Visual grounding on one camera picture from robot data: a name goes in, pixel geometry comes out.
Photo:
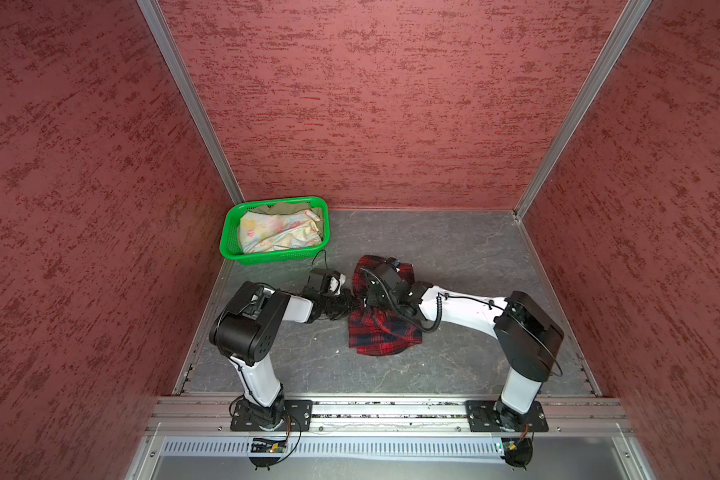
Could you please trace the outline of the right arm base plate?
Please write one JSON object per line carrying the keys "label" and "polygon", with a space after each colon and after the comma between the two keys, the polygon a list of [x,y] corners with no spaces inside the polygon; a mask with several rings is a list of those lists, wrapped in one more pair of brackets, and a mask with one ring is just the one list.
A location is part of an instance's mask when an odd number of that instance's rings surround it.
{"label": "right arm base plate", "polygon": [[466,419],[470,431],[489,433],[546,433],[549,425],[538,401],[526,413],[518,413],[499,400],[468,400]]}

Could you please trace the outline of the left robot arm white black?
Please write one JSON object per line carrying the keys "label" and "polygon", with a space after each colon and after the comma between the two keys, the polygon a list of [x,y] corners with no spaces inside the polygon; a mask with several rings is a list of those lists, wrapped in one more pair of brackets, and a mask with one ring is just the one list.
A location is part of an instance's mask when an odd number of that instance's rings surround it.
{"label": "left robot arm white black", "polygon": [[346,288],[333,295],[306,287],[296,295],[265,283],[244,282],[209,332],[209,342],[230,362],[243,386],[241,396],[230,404],[230,429],[287,432],[296,426],[296,412],[310,411],[311,406],[287,405],[270,355],[280,327],[340,320],[358,306]]}

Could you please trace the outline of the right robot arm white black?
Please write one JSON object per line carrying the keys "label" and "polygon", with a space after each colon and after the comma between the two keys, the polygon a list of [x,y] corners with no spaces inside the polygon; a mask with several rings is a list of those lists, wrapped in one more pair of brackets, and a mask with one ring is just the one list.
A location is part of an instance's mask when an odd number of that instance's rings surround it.
{"label": "right robot arm white black", "polygon": [[536,397],[542,385],[562,368],[557,355],[565,334],[528,294],[480,297],[428,282],[410,283],[389,258],[359,269],[367,286],[366,304],[424,334],[450,323],[484,333],[499,342],[509,365],[503,389],[483,413],[472,413],[475,431],[545,431]]}

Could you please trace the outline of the pastel floral skirt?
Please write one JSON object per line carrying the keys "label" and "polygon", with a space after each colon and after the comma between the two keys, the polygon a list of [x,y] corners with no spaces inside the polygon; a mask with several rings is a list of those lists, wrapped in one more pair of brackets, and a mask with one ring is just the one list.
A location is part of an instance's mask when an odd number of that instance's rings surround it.
{"label": "pastel floral skirt", "polygon": [[238,242],[244,254],[269,253],[318,246],[324,221],[310,209],[292,214],[248,212],[239,222]]}

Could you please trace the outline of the red plaid skirt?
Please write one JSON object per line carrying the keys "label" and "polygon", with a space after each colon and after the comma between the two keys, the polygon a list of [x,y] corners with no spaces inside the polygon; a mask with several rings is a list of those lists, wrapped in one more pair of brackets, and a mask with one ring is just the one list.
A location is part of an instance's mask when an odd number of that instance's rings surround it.
{"label": "red plaid skirt", "polygon": [[423,341],[423,334],[412,325],[391,311],[368,304],[369,287],[363,270],[373,270],[383,262],[380,256],[365,255],[353,272],[352,294],[357,307],[348,318],[348,342],[349,347],[361,355],[396,355]]}

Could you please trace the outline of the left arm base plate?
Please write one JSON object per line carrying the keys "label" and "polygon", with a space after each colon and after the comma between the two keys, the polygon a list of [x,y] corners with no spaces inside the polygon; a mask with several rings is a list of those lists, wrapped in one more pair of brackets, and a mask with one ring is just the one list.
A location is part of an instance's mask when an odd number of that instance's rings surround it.
{"label": "left arm base plate", "polygon": [[271,407],[261,407],[242,399],[231,406],[230,430],[233,432],[308,431],[313,402],[310,400],[276,401]]}

